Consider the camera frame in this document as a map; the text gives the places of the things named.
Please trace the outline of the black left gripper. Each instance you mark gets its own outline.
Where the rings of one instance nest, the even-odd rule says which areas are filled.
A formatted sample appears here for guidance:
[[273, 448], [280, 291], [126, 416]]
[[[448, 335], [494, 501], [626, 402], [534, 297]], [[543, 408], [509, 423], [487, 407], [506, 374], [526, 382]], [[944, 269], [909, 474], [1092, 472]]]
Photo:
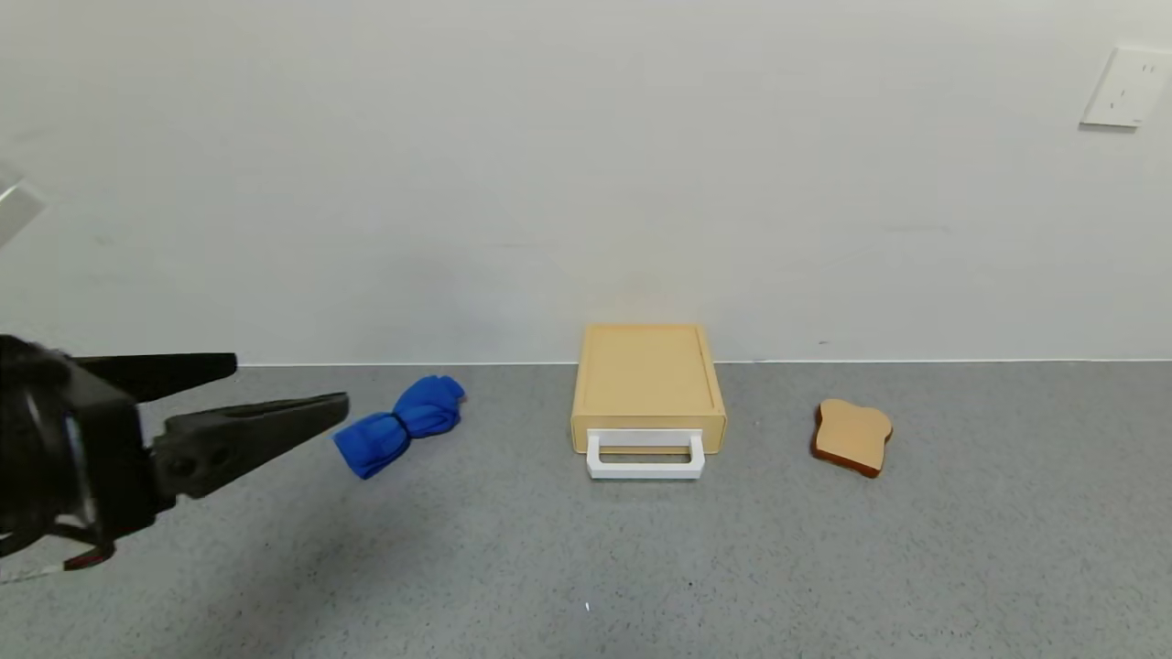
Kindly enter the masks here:
[[331, 393], [166, 417], [139, 405], [234, 375], [233, 353], [71, 356], [4, 335], [4, 543], [110, 544], [178, 497], [205, 498], [342, 423]]

